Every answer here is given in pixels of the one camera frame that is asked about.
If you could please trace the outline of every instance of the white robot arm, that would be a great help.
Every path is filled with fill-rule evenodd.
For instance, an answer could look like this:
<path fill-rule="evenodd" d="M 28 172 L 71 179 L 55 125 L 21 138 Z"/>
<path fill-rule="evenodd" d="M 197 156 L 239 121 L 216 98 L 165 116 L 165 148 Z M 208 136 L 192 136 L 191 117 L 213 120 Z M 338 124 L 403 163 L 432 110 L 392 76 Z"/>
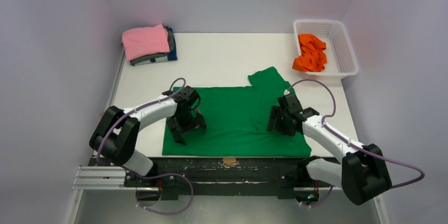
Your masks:
<path fill-rule="evenodd" d="M 295 94 L 286 93 L 277 101 L 279 106 L 271 108 L 268 130 L 275 129 L 290 136 L 296 133 L 306 135 L 327 149 L 337 161 L 337 163 L 329 162 L 316 156 L 305 159 L 299 164 L 302 179 L 319 180 L 340 187 L 350 201 L 357 205 L 392 187 L 384 161 L 360 152 L 336 137 L 334 133 L 354 146 L 382 155 L 378 146 L 374 144 L 365 146 L 352 141 L 326 122 L 324 126 L 319 113 L 313 108 L 303 109 Z"/>
<path fill-rule="evenodd" d="M 106 139 L 101 155 L 117 166 L 123 166 L 136 172 L 139 175 L 146 176 L 153 162 L 135 149 L 138 132 L 154 122 L 168 118 L 167 125 L 177 143 L 185 144 L 182 134 L 192 130 L 206 130 L 207 123 L 199 112 L 200 96 L 195 89 L 186 86 L 177 95 L 173 91 L 163 92 L 155 104 L 139 109 L 141 106 L 133 108 L 119 109 L 111 106 L 104 112 L 96 130 L 94 131 L 89 145 L 92 149 L 98 151 L 101 142 L 113 124 L 125 114 L 131 114 L 126 117 Z"/>

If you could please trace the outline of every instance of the stack of folded clothes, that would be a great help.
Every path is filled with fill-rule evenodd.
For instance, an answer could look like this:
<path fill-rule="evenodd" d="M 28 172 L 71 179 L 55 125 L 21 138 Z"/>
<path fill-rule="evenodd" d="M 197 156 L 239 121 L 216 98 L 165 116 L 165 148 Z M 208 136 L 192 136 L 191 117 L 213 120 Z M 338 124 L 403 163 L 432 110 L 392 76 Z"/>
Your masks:
<path fill-rule="evenodd" d="M 178 59 L 173 29 L 162 24 L 125 31 L 122 42 L 132 66 Z"/>

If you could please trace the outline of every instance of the folded clothes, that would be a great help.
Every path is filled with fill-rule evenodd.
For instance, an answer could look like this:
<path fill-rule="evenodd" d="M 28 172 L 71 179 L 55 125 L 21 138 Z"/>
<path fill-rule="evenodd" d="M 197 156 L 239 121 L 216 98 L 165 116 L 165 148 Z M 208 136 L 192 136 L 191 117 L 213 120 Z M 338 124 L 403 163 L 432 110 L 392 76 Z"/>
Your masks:
<path fill-rule="evenodd" d="M 301 56 L 294 59 L 293 69 L 301 72 L 320 72 L 325 69 L 327 63 L 325 42 L 322 42 L 313 34 L 298 35 Z"/>
<path fill-rule="evenodd" d="M 144 55 L 170 52 L 168 32 L 161 25 L 138 27 L 125 31 L 122 35 L 126 60 L 131 61 Z"/>
<path fill-rule="evenodd" d="M 131 60 L 129 63 L 132 66 L 140 66 L 142 64 L 151 64 L 151 63 L 159 63 L 159 62 L 167 62 L 177 60 L 177 52 L 176 52 L 176 41 L 174 39 L 173 29 L 165 26 L 165 29 L 168 31 L 168 44 L 170 45 L 170 52 L 165 53 L 155 53 L 141 56 L 139 58 Z"/>

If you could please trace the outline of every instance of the gray floor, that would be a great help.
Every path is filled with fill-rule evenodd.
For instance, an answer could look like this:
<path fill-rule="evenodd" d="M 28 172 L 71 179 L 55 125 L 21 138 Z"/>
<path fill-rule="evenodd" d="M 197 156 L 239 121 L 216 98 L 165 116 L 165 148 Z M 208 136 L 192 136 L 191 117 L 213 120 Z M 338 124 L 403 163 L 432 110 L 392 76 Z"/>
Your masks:
<path fill-rule="evenodd" d="M 276 197 L 195 196 L 191 206 L 174 216 L 161 216 L 135 207 L 135 191 L 85 191 L 76 223 L 379 223 L 375 205 L 352 204 L 342 191 L 333 191 L 327 202 L 308 210 L 295 200 Z M 172 211 L 181 208 L 188 197 L 179 201 L 161 201 L 154 209 Z"/>

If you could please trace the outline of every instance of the green t-shirt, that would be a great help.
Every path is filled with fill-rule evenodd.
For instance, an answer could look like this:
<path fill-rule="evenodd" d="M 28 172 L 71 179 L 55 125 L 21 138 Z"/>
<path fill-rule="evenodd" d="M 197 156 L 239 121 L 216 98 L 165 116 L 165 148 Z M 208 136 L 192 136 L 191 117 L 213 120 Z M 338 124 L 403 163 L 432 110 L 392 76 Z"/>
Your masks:
<path fill-rule="evenodd" d="M 249 76 L 252 86 L 195 88 L 201 96 L 199 110 L 207 131 L 182 135 L 186 145 L 176 143 L 165 127 L 163 155 L 310 157 L 303 135 L 281 135 L 266 130 L 272 105 L 290 84 L 274 67 Z"/>

